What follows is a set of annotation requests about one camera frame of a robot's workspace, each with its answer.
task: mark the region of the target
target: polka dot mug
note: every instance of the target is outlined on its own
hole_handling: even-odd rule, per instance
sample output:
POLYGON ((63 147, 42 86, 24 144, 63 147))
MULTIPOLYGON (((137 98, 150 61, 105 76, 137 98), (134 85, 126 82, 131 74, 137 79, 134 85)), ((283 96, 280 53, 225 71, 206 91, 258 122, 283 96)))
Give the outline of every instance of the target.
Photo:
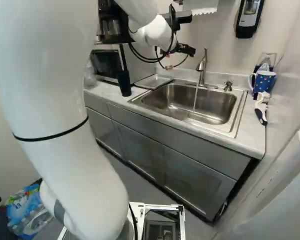
POLYGON ((270 92, 275 84, 277 74, 273 71, 257 71, 249 76, 248 83, 253 91, 253 96, 262 92, 270 92), (254 86, 252 86, 252 76, 255 77, 254 86))

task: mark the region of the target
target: cabinet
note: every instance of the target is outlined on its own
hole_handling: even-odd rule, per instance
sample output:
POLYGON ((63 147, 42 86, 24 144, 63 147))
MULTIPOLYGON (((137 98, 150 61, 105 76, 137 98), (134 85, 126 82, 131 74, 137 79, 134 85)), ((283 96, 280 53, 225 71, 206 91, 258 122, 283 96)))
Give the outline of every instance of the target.
POLYGON ((113 122, 119 131, 126 160, 163 186, 163 145, 118 122, 113 122))
POLYGON ((208 220, 251 160, 98 97, 85 94, 84 99, 100 142, 208 220))
POLYGON ((181 200, 213 220, 236 181, 118 122, 125 156, 181 200))
POLYGON ((88 107, 86 110, 94 137, 119 157, 123 158, 123 151, 113 121, 88 107))
POLYGON ((246 155, 121 107, 108 104, 108 109, 113 120, 232 179, 238 180, 251 160, 246 155))
POLYGON ((165 187, 213 220, 236 181, 167 147, 164 159, 165 187))

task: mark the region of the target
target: mug handle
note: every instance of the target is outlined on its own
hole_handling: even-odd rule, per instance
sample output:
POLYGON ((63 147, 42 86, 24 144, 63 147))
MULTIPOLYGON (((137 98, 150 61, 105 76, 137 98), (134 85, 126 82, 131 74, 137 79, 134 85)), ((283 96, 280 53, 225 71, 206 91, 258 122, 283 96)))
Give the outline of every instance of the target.
POLYGON ((250 89, 253 91, 254 90, 254 87, 252 86, 252 76, 254 76, 255 78, 257 77, 257 74, 256 73, 252 73, 250 74, 250 76, 248 77, 248 84, 249 84, 249 87, 250 89))

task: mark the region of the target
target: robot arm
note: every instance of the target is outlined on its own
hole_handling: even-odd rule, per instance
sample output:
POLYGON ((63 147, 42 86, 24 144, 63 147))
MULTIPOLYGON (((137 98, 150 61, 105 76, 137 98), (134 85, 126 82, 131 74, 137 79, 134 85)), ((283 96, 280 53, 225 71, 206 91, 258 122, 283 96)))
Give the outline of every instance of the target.
MULTIPOLYGON (((131 30, 141 27, 136 40, 144 31, 144 42, 167 49, 171 29, 154 0, 116 2, 131 30)), ((97 21, 97 0, 0 0, 0 104, 45 181, 47 209, 56 215, 62 206, 64 224, 82 240, 114 240, 128 195, 96 144, 82 90, 97 21)))
MULTIPOLYGON (((158 46, 167 51, 171 44, 172 29, 158 14, 154 0, 115 0, 129 16, 129 33, 140 44, 158 46)), ((174 35, 171 49, 177 44, 174 35)))

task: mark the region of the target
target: paper towel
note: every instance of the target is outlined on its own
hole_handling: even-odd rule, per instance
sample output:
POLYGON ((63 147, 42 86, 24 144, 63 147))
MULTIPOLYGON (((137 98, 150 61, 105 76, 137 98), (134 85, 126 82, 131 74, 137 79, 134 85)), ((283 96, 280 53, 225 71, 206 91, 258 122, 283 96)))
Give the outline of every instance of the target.
POLYGON ((213 14, 217 11, 219 0, 183 0, 183 10, 192 15, 213 14))

